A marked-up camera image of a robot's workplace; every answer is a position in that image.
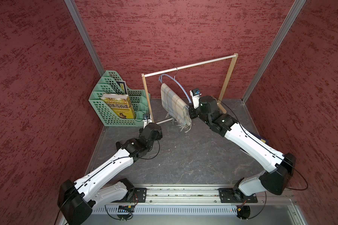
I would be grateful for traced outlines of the plaid blue beige scarf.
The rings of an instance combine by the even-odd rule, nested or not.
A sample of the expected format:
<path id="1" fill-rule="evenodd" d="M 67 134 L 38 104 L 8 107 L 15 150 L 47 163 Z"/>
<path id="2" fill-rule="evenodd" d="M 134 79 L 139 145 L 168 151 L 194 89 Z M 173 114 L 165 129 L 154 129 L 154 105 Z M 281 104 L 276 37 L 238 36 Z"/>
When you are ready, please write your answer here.
<path id="1" fill-rule="evenodd" d="M 186 133 L 190 131 L 192 120 L 189 115 L 189 105 L 165 83 L 161 85 L 161 104 L 168 113 L 167 117 L 171 116 L 181 130 L 186 129 Z"/>

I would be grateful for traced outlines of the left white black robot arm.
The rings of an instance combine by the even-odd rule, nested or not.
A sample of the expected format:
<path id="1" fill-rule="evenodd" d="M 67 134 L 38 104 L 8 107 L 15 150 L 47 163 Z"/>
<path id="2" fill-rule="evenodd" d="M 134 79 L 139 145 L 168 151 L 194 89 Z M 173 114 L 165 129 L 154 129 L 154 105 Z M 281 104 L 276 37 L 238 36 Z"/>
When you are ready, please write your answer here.
<path id="1" fill-rule="evenodd" d="M 142 129 L 139 137 L 124 144 L 117 142 L 116 153 L 98 168 L 74 182 L 64 181 L 59 189 L 57 205 L 67 224 L 83 224 L 95 209 L 106 203 L 130 201 L 134 186 L 127 179 L 121 179 L 108 188 L 105 185 L 139 159 L 146 159 L 146 154 L 162 137 L 161 126 L 151 122 Z"/>

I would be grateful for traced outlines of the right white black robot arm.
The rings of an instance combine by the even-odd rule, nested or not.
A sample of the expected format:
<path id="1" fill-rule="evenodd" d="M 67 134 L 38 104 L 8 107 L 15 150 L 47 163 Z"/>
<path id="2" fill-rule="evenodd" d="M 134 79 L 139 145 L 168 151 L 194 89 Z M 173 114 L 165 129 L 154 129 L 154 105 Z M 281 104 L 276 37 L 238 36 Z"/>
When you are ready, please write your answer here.
<path id="1" fill-rule="evenodd" d="M 263 167 L 262 172 L 235 184 L 233 191 L 239 198 L 264 191 L 278 196 L 283 193 L 294 173 L 296 158 L 293 154 L 283 154 L 271 148 L 244 129 L 236 118 L 221 112 L 212 96 L 192 97 L 189 114 L 192 119 L 200 118 L 213 132 L 235 143 Z"/>

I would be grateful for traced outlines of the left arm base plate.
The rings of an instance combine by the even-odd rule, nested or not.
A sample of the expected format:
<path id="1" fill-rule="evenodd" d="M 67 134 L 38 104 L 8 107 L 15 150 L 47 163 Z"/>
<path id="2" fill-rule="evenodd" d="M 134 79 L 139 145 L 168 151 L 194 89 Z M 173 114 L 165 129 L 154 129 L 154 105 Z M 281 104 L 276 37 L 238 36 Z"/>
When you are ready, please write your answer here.
<path id="1" fill-rule="evenodd" d="M 146 201 L 147 188 L 132 188 L 123 199 L 117 200 L 114 202 L 132 202 L 132 203 L 141 203 Z"/>

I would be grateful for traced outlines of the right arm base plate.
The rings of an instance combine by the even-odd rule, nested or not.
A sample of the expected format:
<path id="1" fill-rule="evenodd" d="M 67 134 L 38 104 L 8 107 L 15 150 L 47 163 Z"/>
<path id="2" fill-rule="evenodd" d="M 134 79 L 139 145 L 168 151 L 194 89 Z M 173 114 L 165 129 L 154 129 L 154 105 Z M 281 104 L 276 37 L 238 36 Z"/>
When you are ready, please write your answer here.
<path id="1" fill-rule="evenodd" d="M 218 192 L 221 203 L 258 203 L 255 194 L 246 196 L 239 190 L 233 190 L 233 188 L 219 188 Z"/>

